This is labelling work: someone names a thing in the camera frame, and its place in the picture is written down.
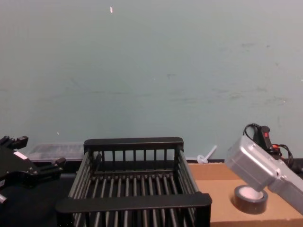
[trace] black dish rack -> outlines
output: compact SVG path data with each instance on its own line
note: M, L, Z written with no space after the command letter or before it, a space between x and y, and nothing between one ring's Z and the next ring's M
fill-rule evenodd
M94 139L69 197L56 204L59 227L209 227L212 199L201 193L172 138Z

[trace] cardboard surface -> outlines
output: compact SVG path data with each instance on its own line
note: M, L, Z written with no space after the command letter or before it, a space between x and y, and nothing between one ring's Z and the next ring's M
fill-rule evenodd
M224 163L190 164L200 191L212 197L212 227L303 227L303 216L277 194L268 193L267 209L259 215L250 215L236 209L231 202L235 187L245 182Z

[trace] light blue wall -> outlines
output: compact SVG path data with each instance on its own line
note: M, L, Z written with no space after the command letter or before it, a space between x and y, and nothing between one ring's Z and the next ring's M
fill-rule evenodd
M1 0L0 134L28 135L29 149L181 136L187 156L217 144L213 158L225 158L257 122L302 157L302 8L299 0Z

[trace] black tape roll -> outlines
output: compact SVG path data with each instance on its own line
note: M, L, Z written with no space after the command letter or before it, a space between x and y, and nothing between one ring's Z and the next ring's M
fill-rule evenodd
M235 188L234 197L233 197L233 204L234 206L248 214L261 214L266 210L268 194L266 191L262 191L263 197L261 199L249 199L242 196L239 190L243 187L247 187L247 185L241 185Z

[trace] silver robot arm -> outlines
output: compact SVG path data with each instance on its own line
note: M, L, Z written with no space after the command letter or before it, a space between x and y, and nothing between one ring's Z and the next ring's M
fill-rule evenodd
M248 137L242 136L228 150L225 164L254 190L267 186L303 215L303 180Z

